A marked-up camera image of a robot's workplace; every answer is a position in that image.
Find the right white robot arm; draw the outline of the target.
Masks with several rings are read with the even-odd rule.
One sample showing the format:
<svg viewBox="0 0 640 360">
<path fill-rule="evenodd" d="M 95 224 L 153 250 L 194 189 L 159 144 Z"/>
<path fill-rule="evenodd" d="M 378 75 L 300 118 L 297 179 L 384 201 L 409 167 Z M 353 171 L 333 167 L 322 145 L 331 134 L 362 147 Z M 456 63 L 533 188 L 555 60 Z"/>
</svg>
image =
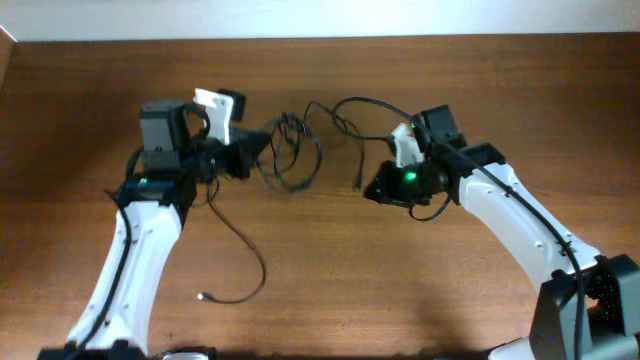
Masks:
<svg viewBox="0 0 640 360">
<path fill-rule="evenodd" d="M 639 266 L 629 256 L 607 257 L 563 226 L 493 145 L 467 143 L 446 105 L 399 125 L 390 148 L 366 198 L 413 210 L 445 195 L 494 234 L 537 292 L 528 336 L 483 358 L 638 358 Z"/>
</svg>

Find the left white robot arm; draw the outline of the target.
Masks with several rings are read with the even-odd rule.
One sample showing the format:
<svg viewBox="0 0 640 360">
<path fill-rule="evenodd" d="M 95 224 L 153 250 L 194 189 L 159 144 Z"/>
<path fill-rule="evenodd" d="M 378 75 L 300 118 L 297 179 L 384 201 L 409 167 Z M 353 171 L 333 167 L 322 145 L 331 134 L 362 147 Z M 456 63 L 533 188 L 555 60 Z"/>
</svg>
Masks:
<svg viewBox="0 0 640 360">
<path fill-rule="evenodd" d="M 221 173 L 246 179 L 269 143 L 263 131 L 233 129 L 241 94 L 198 94 L 193 102 L 150 101 L 140 108 L 143 144 L 111 198 L 117 206 L 111 248 L 96 287 L 65 345 L 41 359 L 145 359 L 149 321 L 163 269 L 200 184 Z"/>
</svg>

